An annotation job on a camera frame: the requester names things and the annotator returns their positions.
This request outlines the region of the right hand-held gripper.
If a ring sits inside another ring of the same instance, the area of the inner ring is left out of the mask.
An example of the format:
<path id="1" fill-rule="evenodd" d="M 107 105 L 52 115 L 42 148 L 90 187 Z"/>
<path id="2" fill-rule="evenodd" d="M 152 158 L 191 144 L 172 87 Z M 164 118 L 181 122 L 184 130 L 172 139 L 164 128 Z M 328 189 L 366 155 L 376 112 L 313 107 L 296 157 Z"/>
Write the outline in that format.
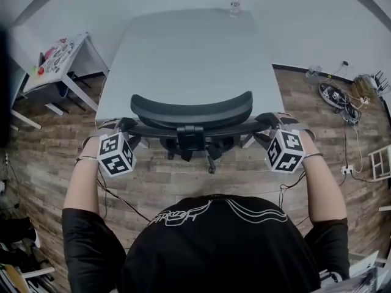
<path id="1" fill-rule="evenodd" d="M 291 118 L 278 117 L 271 112 L 262 113 L 255 120 L 273 132 L 266 151 L 266 163 L 270 171 L 294 173 L 305 156 L 300 136 L 302 126 Z"/>

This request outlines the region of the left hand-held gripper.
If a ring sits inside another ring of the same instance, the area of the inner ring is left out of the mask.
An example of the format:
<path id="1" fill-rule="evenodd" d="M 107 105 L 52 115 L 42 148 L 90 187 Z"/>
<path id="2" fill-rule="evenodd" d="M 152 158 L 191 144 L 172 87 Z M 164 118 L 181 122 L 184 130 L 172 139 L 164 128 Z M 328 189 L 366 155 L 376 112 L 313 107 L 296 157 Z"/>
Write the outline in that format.
<path id="1" fill-rule="evenodd" d="M 97 159 L 110 176 L 119 176 L 134 170 L 136 158 L 128 143 L 128 131 L 137 125 L 132 118 L 105 121 L 99 128 L 100 145 Z"/>

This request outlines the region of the person's right hand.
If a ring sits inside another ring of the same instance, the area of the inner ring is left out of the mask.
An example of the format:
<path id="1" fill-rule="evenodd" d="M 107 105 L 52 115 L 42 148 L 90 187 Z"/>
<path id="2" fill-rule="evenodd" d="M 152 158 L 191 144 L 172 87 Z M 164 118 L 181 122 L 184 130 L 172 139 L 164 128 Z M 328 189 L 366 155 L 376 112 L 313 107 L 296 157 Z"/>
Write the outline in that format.
<path id="1" fill-rule="evenodd" d="M 312 140 L 311 135 L 307 131 L 301 131 L 300 138 L 302 140 L 303 149 L 306 155 L 319 153 L 319 150 L 315 146 L 315 143 Z"/>

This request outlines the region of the person's left hand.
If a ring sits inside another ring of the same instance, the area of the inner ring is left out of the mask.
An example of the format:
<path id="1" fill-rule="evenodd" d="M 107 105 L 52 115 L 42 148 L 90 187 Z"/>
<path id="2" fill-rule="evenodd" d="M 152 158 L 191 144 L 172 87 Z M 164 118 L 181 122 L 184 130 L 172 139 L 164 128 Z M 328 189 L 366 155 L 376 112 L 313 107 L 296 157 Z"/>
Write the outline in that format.
<path id="1" fill-rule="evenodd" d="M 95 137 L 89 137 L 85 140 L 85 142 L 82 145 L 82 151 L 79 155 L 80 157 L 88 156 L 88 157 L 97 157 L 98 150 L 100 146 L 100 138 Z"/>

